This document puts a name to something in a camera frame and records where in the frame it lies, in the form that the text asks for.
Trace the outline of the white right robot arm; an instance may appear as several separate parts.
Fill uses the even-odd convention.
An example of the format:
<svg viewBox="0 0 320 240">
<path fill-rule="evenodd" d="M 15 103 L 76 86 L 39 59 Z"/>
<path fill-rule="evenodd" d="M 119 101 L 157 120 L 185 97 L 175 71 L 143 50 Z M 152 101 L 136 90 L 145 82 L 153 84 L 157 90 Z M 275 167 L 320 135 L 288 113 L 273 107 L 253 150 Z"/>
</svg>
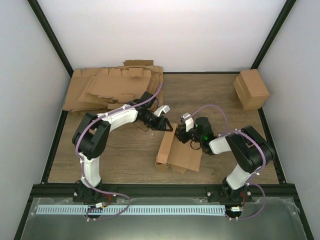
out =
<svg viewBox="0 0 320 240">
<path fill-rule="evenodd" d="M 223 179 L 221 187 L 221 195 L 229 202 L 236 200 L 248 180 L 259 175 L 276 156 L 274 148 L 251 125 L 216 136 L 207 117 L 193 120 L 186 113 L 180 119 L 175 136 L 181 143 L 199 143 L 202 152 L 210 156 L 232 152 L 235 157 L 237 165 Z"/>
</svg>

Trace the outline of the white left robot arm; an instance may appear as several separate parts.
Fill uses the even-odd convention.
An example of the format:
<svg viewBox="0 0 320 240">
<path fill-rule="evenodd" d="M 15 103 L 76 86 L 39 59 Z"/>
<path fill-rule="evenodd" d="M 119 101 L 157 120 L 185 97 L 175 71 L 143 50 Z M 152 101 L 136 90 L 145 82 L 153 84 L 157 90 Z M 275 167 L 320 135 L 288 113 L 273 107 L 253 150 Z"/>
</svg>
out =
<svg viewBox="0 0 320 240">
<path fill-rule="evenodd" d="M 101 183 L 100 156 L 106 148 L 110 132 L 137 121 L 154 131 L 173 131 L 169 120 L 164 117 L 170 107 L 162 105 L 152 111 L 155 100 L 156 96 L 146 91 L 141 98 L 128 101 L 117 109 L 97 114 L 88 112 L 83 117 L 72 143 L 80 158 L 80 181 L 86 186 L 84 195 L 89 201 L 97 202 L 102 196 L 102 189 L 98 186 Z"/>
</svg>

